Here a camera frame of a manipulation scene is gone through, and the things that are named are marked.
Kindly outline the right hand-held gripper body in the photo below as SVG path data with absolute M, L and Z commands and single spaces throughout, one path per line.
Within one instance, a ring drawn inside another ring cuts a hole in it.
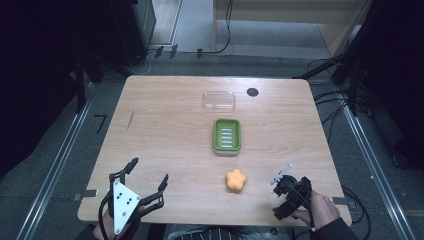
M 278 220 L 289 217 L 299 207 L 310 210 L 311 181 L 307 177 L 297 180 L 294 176 L 288 175 L 288 171 L 292 167 L 293 165 L 289 163 L 270 182 L 270 185 L 273 186 L 273 193 L 278 197 L 285 196 L 285 201 L 273 209 L 274 216 Z

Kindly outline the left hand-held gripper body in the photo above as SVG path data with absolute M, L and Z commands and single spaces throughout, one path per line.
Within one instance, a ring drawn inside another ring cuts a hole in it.
M 138 212 L 138 203 L 140 200 L 141 197 L 124 184 L 118 181 L 113 183 L 109 192 L 101 201 L 98 214 L 99 224 L 105 239 L 107 239 L 107 235 L 102 222 L 103 208 L 105 204 L 112 201 L 112 205 L 109 207 L 109 213 L 114 219 L 114 232 L 116 235 L 119 235 L 124 226 L 129 222 L 131 216 Z

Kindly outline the orange flower-shaped soap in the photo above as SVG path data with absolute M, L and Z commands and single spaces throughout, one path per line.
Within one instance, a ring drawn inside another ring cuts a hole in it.
M 239 169 L 226 174 L 226 187 L 230 192 L 241 192 L 247 182 L 247 176 Z

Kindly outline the green soap dish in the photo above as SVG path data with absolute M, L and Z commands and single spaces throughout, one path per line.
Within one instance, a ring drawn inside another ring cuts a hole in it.
M 218 155 L 237 155 L 241 150 L 241 125 L 236 119 L 217 119 L 213 127 L 213 150 Z

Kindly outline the person's left hand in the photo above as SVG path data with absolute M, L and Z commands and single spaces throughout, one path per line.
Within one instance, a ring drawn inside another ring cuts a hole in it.
M 110 216 L 108 210 L 106 210 L 102 215 L 102 222 L 105 233 L 109 240 L 129 240 L 135 234 L 140 225 L 140 221 L 135 221 L 133 223 L 126 224 L 120 234 L 116 235 L 114 232 L 114 219 Z M 101 231 L 100 224 L 97 224 L 94 228 L 93 235 L 96 240 L 105 240 Z

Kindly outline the person's right hand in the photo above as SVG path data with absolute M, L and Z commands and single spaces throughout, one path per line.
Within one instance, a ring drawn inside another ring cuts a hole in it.
M 315 191 L 311 193 L 310 210 L 295 210 L 292 213 L 309 227 L 319 230 L 340 217 L 340 211 L 329 197 Z

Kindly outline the person's striped clothing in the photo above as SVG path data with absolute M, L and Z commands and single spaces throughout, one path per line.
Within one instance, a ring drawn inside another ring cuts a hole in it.
M 267 228 L 254 226 L 208 226 L 168 224 L 163 240 L 271 240 Z

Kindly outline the black metal stand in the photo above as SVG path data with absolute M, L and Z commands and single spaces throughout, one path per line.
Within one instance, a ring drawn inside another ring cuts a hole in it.
M 81 113 L 86 102 L 84 74 L 87 74 L 92 82 L 100 82 L 103 75 L 94 56 L 81 49 L 75 50 L 74 66 L 77 95 L 76 112 Z
M 308 80 L 311 77 L 335 66 L 336 70 L 331 76 L 331 81 L 340 85 L 350 79 L 347 90 L 347 107 L 351 113 L 357 115 L 357 93 L 359 82 L 364 78 L 365 54 L 376 42 L 381 32 L 380 25 L 384 22 L 385 14 L 390 0 L 372 0 L 363 25 L 347 46 L 335 57 L 325 60 L 321 65 L 307 70 L 305 73 L 293 76 L 293 79 Z

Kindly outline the clear plastic lid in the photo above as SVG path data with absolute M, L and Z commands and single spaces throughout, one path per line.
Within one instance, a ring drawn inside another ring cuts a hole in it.
M 236 98 L 232 91 L 205 91 L 202 106 L 216 112 L 233 112 L 236 108 Z

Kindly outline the black cabinet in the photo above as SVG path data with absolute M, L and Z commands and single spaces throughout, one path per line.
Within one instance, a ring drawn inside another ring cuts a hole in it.
M 156 25 L 152 0 L 110 0 L 118 31 L 118 62 L 130 66 L 147 56 Z

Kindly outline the metal floor rail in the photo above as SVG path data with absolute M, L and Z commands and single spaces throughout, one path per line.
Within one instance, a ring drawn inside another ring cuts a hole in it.
M 95 83 L 88 84 L 86 90 L 86 102 L 83 104 L 81 111 L 73 118 L 72 124 L 60 145 L 38 194 L 32 202 L 31 208 L 29 209 L 16 240 L 32 240 L 86 119 L 96 88 L 97 85 Z
M 349 108 L 345 108 L 343 112 L 399 238 L 401 240 L 417 240 L 405 211 L 383 172 L 379 159 L 363 130 L 359 118 L 354 116 Z

